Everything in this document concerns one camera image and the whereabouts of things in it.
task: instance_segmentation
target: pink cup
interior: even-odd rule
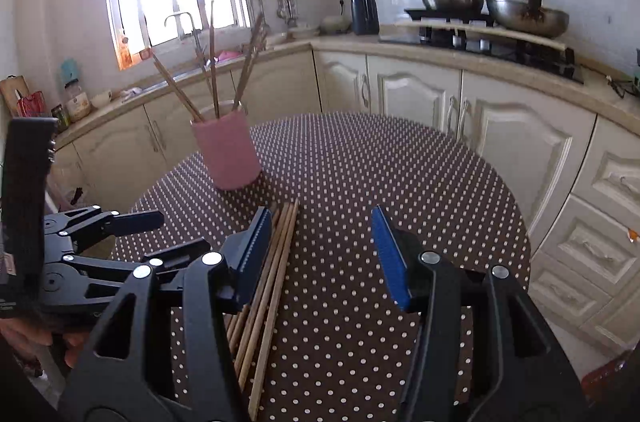
[[[230,109],[228,103],[220,103],[221,110],[225,106]],[[202,114],[207,117],[210,111],[203,110]],[[262,167],[242,109],[229,112],[220,119],[192,122],[191,130],[217,188],[225,191],[240,189],[258,178]]]

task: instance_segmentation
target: blue gripper pad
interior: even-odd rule
[[[249,228],[225,240],[221,252],[234,274],[234,301],[246,305],[254,296],[271,240],[271,212],[258,208]]]
[[[398,307],[406,311],[411,303],[407,284],[407,264],[400,252],[385,210],[377,206],[371,214],[373,241],[378,249],[378,258],[385,274],[386,287]]]

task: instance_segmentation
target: wok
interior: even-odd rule
[[[569,27],[569,15],[542,7],[542,0],[486,0],[489,14],[500,25],[545,38],[557,38]]]

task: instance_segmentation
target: drawer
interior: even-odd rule
[[[574,326],[582,325],[611,300],[593,283],[542,251],[531,259],[529,295]]]
[[[539,250],[610,295],[640,270],[640,247],[629,241],[628,229],[572,195]]]
[[[573,193],[640,232],[640,137],[598,117]]]
[[[633,349],[640,339],[640,275],[581,329],[616,353]]]

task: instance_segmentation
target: polka dot tablecloth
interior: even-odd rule
[[[258,419],[395,420],[418,316],[388,296],[372,208],[384,205],[397,227],[454,264],[485,272],[500,263],[526,287],[529,239],[511,192],[464,145],[404,119],[301,115],[257,126],[252,137],[264,169],[255,183],[218,191],[192,155],[134,207],[160,209],[164,227],[119,239],[114,258],[137,261],[197,237],[218,247],[248,227],[257,206],[299,197]],[[178,309],[173,317],[176,397],[188,404]],[[456,402],[468,396],[471,317],[462,310]]]

